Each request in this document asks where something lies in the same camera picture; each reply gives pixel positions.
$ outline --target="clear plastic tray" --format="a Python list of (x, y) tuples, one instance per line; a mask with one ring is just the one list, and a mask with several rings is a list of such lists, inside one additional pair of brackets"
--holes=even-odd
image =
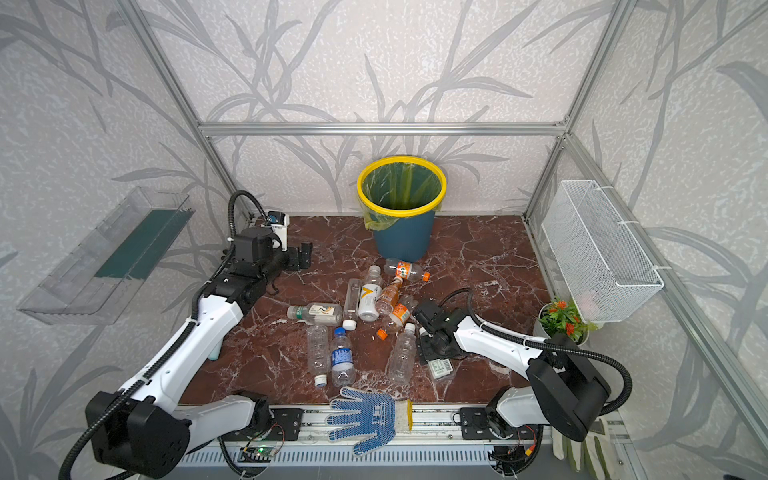
[(18, 309), (48, 324), (113, 324), (194, 212), (187, 198), (134, 188)]

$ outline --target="blue label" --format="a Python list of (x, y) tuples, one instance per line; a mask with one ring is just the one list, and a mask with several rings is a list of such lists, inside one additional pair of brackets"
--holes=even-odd
[(352, 363), (352, 350), (338, 349), (331, 352), (331, 363), (338, 365), (340, 363)]

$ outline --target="clear plastic bottle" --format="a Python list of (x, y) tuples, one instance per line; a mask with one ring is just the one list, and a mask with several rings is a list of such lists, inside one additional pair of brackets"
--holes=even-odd
[(389, 315), (395, 309), (397, 300), (400, 298), (400, 287), (402, 286), (402, 277), (396, 276), (392, 283), (382, 291), (382, 295), (376, 301), (376, 311), (382, 315)]
[(415, 331), (416, 325), (406, 324), (406, 328), (398, 334), (395, 348), (387, 362), (387, 376), (398, 385), (408, 385), (413, 376), (413, 365), (416, 362)]
[(360, 287), (362, 287), (362, 280), (353, 278), (349, 281), (349, 286), (346, 288), (344, 317), (341, 322), (344, 330), (354, 330), (357, 328), (357, 305), (360, 302)]
[(315, 377), (315, 386), (322, 388), (328, 384), (328, 372), (331, 370), (331, 351), (328, 342), (328, 328), (312, 325), (306, 330), (306, 365)]
[(424, 267), (414, 263), (403, 262), (396, 258), (386, 259), (384, 270), (392, 275), (401, 276), (405, 280), (421, 279), (425, 282), (429, 280), (429, 272), (424, 271)]
[(331, 380), (335, 386), (352, 385), (355, 382), (355, 366), (352, 363), (352, 343), (346, 330), (333, 330), (331, 343)]
[(287, 315), (291, 320), (303, 320), (310, 325), (341, 325), (341, 305), (338, 303), (312, 302), (307, 306), (291, 305)]
[(368, 276), (362, 282), (360, 304), (357, 306), (357, 316), (364, 322), (373, 322), (379, 318), (376, 310), (376, 300), (382, 292), (382, 269), (373, 265), (368, 269)]
[(376, 332), (376, 335), (384, 340), (393, 333), (397, 333), (408, 322), (408, 319), (411, 318), (411, 312), (417, 305), (419, 305), (419, 302), (413, 298), (413, 295), (401, 296), (400, 303), (395, 306), (392, 313), (384, 317), (384, 326)]

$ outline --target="wire basket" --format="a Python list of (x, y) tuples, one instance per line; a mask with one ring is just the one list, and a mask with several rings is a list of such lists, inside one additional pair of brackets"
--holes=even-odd
[(664, 281), (593, 180), (563, 180), (541, 222), (571, 297), (590, 323), (626, 319)]

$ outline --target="blue trash can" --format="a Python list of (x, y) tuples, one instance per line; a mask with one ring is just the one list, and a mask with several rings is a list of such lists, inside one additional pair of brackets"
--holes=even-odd
[(405, 155), (383, 158), (360, 173), (363, 217), (382, 257), (415, 262), (424, 256), (447, 186), (437, 165)]

